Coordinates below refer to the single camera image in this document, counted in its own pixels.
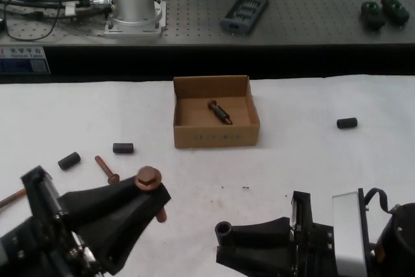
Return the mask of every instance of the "copper bolt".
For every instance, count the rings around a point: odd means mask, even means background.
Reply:
[[[119,175],[115,175],[112,173],[111,169],[105,164],[104,160],[100,156],[95,156],[95,161],[101,169],[105,172],[106,176],[108,177],[108,184],[118,184],[119,183]]]
[[[215,113],[215,115],[226,125],[232,125],[232,120],[229,118],[228,113],[226,113],[223,108],[217,106],[215,100],[209,100],[207,102],[207,107]]]
[[[2,201],[0,201],[0,209],[4,208],[5,206],[7,206],[8,204],[11,204],[12,202],[16,201],[17,199],[23,197],[26,195],[26,189],[20,189],[17,193],[14,193],[13,195],[3,199]]]
[[[215,101],[215,100],[210,100],[209,102],[207,102],[207,107],[208,107],[210,110],[214,110],[214,109],[215,109],[215,107],[216,107],[216,104],[217,104],[217,101]]]
[[[142,191],[153,191],[161,184],[161,173],[150,166],[142,167],[137,173],[135,183]],[[167,220],[164,208],[157,213],[156,219],[159,223],[164,223]]]

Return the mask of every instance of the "cardboard box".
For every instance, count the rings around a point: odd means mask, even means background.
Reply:
[[[234,147],[256,145],[259,118],[248,76],[174,78],[174,146]],[[208,108],[216,100],[233,125],[224,125]]]

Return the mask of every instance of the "label sticker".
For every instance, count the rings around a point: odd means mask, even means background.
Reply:
[[[0,47],[0,74],[50,74],[43,47]]]

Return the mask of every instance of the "robotic arm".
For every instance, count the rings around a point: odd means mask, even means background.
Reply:
[[[41,167],[21,179],[32,217],[0,238],[0,276],[117,274],[144,229],[170,200],[163,184],[142,191],[134,177],[61,197]]]
[[[370,243],[366,211],[378,193],[391,218]],[[216,225],[217,263],[249,277],[415,276],[415,204],[388,210],[386,193],[371,189],[333,197],[333,224],[313,222],[310,194],[295,191],[292,217],[268,223]]]

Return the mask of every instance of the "breadboard with holes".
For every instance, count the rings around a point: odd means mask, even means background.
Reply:
[[[360,17],[364,1],[380,0],[268,0],[249,34],[232,34],[220,26],[236,0],[166,0],[167,28],[153,42],[137,38],[108,39],[105,19],[60,21],[43,46],[67,45],[373,45],[415,43],[415,16],[404,27],[387,23],[380,32],[365,29]],[[415,0],[399,0],[415,12]],[[22,38],[45,34],[53,21],[29,21],[8,15],[10,32]],[[27,45],[0,36],[0,45]]]

